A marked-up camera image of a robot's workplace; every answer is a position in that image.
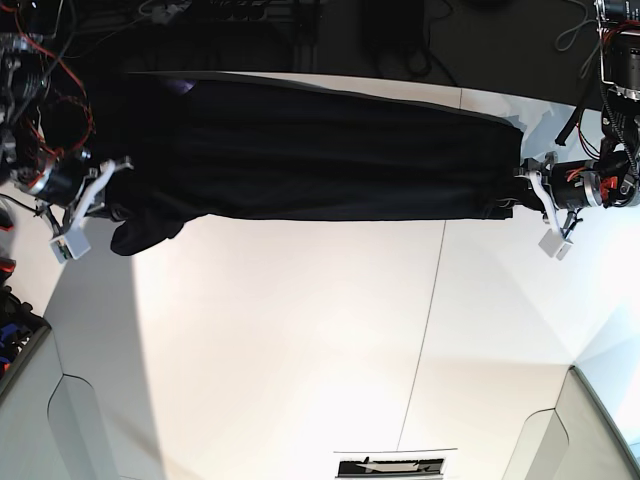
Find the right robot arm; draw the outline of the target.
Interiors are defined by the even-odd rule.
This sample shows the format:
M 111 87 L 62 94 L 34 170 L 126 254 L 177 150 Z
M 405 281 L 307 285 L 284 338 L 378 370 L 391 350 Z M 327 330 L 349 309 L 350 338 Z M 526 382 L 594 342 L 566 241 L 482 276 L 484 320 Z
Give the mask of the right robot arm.
M 122 94 L 100 80 L 89 98 L 63 60 L 66 50 L 47 46 L 64 9 L 76 14 L 69 1 L 1 4 L 1 181 L 34 198 L 37 216 L 63 209 L 64 219 L 52 223 L 56 234 L 85 218 L 127 220 L 116 186 L 133 167 L 127 156 L 111 156 L 132 113 Z

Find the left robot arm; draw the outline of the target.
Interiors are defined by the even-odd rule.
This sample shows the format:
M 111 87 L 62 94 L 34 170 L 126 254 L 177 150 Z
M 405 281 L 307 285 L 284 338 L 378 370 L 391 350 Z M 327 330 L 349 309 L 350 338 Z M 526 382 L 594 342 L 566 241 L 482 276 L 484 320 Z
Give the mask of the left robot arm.
M 580 70 L 585 85 L 578 104 L 554 143 L 564 147 L 575 133 L 586 158 L 561 162 L 555 151 L 542 160 L 528 158 L 515 170 L 513 193 L 498 201 L 540 211 L 562 236 L 580 222 L 584 209 L 639 204 L 639 3 L 596 1 L 593 13 L 583 10 L 583 21 L 566 33 L 576 38 L 592 24 L 598 39 Z M 593 86 L 602 102 L 599 145 L 587 140 L 582 127 Z

